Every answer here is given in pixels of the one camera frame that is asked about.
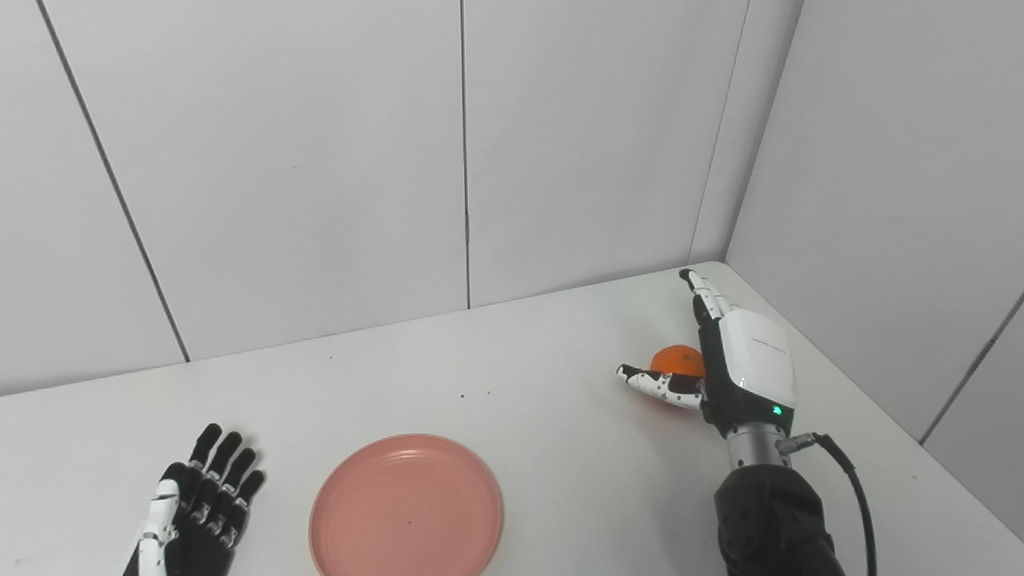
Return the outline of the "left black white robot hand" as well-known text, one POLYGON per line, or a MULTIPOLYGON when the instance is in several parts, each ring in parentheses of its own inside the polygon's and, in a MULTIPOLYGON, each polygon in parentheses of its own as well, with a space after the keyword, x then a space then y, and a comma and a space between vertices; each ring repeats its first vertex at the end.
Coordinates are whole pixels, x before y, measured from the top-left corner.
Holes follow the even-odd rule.
POLYGON ((266 474, 237 431, 210 423, 162 475, 125 575, 226 575, 266 474))

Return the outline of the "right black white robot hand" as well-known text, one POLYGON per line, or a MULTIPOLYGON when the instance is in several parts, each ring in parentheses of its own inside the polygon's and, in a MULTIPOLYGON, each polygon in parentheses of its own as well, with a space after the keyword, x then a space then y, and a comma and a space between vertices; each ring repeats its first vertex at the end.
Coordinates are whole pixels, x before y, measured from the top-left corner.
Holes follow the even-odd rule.
POLYGON ((736 306, 696 270, 684 268, 679 276, 698 324, 698 367, 622 364, 618 377, 633 390, 702 412, 722 437, 753 424, 791 435, 798 400, 786 332, 772 318, 736 306))

